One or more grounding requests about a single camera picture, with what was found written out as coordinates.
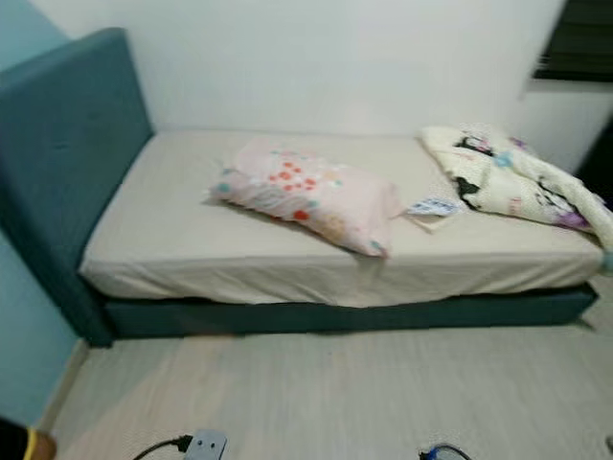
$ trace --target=blanket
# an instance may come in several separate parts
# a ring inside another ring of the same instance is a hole
[[[604,250],[603,271],[613,273],[613,213],[579,179],[492,129],[431,126],[421,140],[469,208],[593,233]]]

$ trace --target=blue wall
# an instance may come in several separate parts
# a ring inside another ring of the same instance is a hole
[[[0,70],[67,40],[26,0],[0,0]],[[0,414],[35,424],[76,340],[0,232]]]

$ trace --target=skirting board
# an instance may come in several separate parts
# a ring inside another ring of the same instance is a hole
[[[36,428],[38,430],[43,432],[51,431],[51,428],[56,421],[57,414],[59,414],[59,410],[63,406],[64,401],[66,401],[68,393],[77,379],[79,369],[83,365],[83,362],[85,362],[87,359],[88,355],[89,345],[87,345],[87,343],[82,339],[77,340],[77,343],[73,347],[73,351],[68,358],[66,367],[64,368],[64,373],[59,379],[51,398],[47,401],[47,406],[45,407],[40,420],[36,424]]]

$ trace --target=bed sheet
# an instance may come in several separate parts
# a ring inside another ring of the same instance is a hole
[[[112,297],[374,307],[574,286],[602,263],[601,249],[579,232],[471,211],[434,235],[407,218],[394,219],[391,257],[384,260],[207,198],[224,162],[256,135],[263,134],[154,136],[101,217],[79,272]],[[269,136],[379,173],[398,184],[407,205],[456,197],[411,138]]]

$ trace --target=dark window blind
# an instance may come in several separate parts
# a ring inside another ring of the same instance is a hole
[[[613,0],[568,0],[534,77],[613,81]]]

